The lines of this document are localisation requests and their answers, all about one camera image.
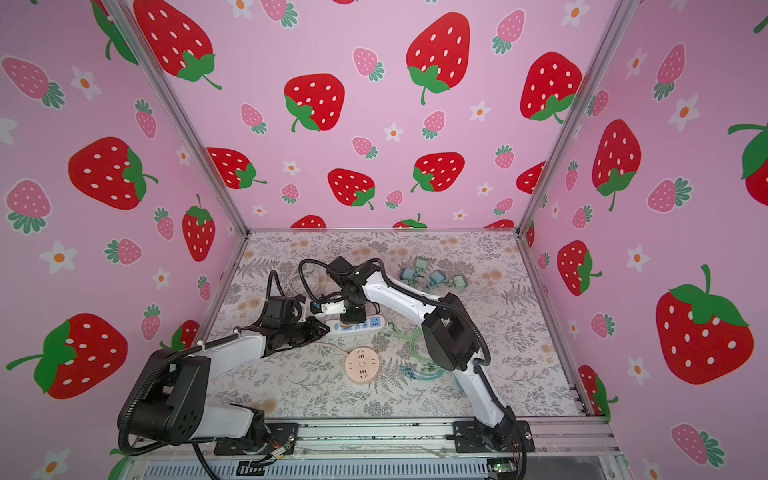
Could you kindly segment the white blue power strip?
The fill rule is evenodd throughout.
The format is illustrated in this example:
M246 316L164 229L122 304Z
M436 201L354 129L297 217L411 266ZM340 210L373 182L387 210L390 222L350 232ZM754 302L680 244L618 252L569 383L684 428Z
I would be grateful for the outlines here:
M329 336L345 336L356 334L377 333L386 326L386 320L381 315L368 316L362 323L345 324L340 319L327 320L330 328Z

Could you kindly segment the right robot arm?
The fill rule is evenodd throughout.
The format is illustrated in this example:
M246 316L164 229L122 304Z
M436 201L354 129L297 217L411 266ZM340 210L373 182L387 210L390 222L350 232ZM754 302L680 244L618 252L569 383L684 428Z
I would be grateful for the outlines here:
M304 269L308 265L322 268L339 290L316 296L305 279ZM419 326L433 363L453 373L467 396L480 430L480 441L492 451L527 455L525 430L512 408L502 404L483 370L492 360L488 344L456 295L439 297L393 279L379 258L357 266L342 257L329 264L303 259L298 263L298 275L310 304L323 314L338 315L346 323L359 323L365 316L366 305L371 303Z

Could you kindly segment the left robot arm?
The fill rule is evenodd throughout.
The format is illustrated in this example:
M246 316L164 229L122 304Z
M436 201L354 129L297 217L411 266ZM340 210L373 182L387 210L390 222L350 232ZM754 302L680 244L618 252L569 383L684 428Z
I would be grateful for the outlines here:
M309 345L330 332L319 303L287 296L276 271L257 320L223 338L179 351L160 349L147 360L117 419L118 448L127 456L164 446L229 440L246 452L269 442L263 411L207 402L212 379L252 361Z

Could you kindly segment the teal plug adapter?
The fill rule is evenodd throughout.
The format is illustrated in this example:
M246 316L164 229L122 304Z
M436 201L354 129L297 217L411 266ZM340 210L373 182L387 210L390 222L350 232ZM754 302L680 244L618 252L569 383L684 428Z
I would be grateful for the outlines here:
M430 278L430 284L433 286L445 283L447 280L447 276L441 270L436 270L432 272L429 278Z

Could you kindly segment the light green plug adapter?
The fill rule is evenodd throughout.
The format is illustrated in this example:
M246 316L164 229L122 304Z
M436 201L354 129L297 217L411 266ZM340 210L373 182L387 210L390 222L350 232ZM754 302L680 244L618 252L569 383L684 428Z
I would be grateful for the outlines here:
M451 287L461 291L468 286L468 281L464 275L454 276L450 281Z

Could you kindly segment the round pink power socket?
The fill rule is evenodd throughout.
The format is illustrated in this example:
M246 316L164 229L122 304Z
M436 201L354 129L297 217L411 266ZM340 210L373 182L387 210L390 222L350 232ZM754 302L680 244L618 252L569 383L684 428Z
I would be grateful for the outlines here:
M344 371L356 384L369 384L380 371L379 355L371 348L359 347L352 350L344 361Z

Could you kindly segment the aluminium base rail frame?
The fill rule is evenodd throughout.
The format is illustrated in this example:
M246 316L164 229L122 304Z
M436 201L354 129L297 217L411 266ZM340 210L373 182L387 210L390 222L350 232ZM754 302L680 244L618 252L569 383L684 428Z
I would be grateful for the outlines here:
M267 463L222 443L126 460L118 479L630 479L608 424L594 417L525 417L525 454L469 439L464 418L287 419L272 423L293 450Z

